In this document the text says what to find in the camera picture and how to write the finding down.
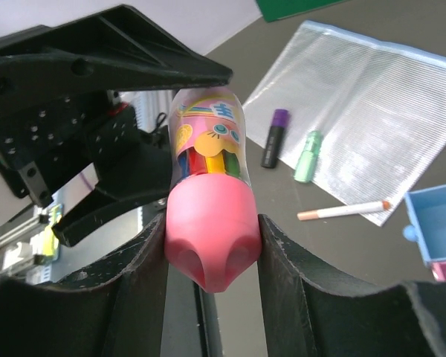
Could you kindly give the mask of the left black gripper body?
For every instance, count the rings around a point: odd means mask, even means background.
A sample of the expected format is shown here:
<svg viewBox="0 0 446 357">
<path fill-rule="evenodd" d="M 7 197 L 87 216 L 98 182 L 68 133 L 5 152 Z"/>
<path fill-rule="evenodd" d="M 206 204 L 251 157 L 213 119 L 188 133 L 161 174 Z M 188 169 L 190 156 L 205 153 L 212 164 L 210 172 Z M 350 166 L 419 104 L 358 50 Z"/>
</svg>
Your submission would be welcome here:
<svg viewBox="0 0 446 357">
<path fill-rule="evenodd" d="M 145 205 L 168 195 L 164 128 L 139 127 L 132 100 L 61 97 L 0 119 L 0 208 L 41 208 L 68 188 L 73 208 Z"/>
</svg>

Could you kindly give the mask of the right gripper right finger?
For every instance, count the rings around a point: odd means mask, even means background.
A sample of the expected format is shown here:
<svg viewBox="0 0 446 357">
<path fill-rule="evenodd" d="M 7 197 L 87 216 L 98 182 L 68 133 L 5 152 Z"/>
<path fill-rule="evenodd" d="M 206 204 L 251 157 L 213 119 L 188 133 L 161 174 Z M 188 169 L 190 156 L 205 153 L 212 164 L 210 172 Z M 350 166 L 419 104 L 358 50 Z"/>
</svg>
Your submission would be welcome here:
<svg viewBox="0 0 446 357">
<path fill-rule="evenodd" d="M 259 216 L 259 290 L 270 356 L 446 356 L 446 283 L 380 287 Z"/>
</svg>

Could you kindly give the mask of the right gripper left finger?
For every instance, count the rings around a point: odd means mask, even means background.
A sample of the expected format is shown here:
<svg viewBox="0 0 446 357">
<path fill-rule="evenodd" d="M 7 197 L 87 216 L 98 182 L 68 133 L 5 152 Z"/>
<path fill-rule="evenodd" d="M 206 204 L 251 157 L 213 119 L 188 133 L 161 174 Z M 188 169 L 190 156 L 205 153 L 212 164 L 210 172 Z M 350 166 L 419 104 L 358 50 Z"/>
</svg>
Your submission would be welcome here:
<svg viewBox="0 0 446 357">
<path fill-rule="evenodd" d="M 165 216 L 56 283 L 0 274 L 0 356 L 159 356 Z"/>
</svg>

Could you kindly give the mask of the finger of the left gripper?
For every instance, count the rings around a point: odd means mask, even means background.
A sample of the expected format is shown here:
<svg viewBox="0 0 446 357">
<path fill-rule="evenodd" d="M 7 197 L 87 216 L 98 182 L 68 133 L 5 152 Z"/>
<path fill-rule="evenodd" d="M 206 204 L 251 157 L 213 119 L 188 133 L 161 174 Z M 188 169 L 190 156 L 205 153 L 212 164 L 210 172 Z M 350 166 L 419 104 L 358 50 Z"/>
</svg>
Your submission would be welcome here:
<svg viewBox="0 0 446 357">
<path fill-rule="evenodd" d="M 232 76 L 122 4 L 0 37 L 0 118 L 60 97 L 225 86 Z"/>
<path fill-rule="evenodd" d="M 64 246 L 74 247 L 107 222 L 167 196 L 170 179 L 170 163 L 115 167 L 53 226 L 53 232 Z"/>
</svg>

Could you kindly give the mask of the white peach pencil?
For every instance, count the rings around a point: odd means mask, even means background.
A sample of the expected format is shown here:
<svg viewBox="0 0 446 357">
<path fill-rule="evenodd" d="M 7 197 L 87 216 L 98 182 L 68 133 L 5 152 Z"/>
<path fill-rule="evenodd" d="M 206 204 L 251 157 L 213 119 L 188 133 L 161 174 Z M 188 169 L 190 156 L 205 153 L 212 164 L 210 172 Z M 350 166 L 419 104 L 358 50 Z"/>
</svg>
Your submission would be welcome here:
<svg viewBox="0 0 446 357">
<path fill-rule="evenodd" d="M 339 216 L 351 216 L 356 214 L 378 213 L 389 210 L 391 204 L 388 201 L 366 202 L 355 205 L 344 205 L 333 208 L 304 211 L 297 214 L 300 221 L 325 219 Z"/>
</svg>

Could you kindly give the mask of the pink capped crayon tube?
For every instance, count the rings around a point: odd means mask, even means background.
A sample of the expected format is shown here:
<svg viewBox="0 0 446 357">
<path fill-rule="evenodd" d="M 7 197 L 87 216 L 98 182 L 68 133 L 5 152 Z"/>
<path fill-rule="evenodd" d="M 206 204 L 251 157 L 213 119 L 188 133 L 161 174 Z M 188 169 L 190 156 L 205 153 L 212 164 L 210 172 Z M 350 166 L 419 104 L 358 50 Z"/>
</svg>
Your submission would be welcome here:
<svg viewBox="0 0 446 357">
<path fill-rule="evenodd" d="M 169 138 L 165 255 L 206 292 L 223 292 L 262 250 L 239 99 L 226 87 L 180 90 Z"/>
</svg>

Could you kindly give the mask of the light blue drawer bin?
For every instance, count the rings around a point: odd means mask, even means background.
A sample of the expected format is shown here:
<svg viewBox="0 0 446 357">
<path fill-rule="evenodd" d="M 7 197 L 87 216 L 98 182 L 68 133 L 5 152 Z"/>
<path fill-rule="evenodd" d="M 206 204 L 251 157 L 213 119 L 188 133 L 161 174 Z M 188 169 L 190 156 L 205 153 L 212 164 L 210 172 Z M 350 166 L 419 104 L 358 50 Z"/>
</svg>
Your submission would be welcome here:
<svg viewBox="0 0 446 357">
<path fill-rule="evenodd" d="M 405 239 L 418 245 L 426 266 L 446 261 L 446 184 L 410 191 L 404 202 L 410 222 Z"/>
</svg>

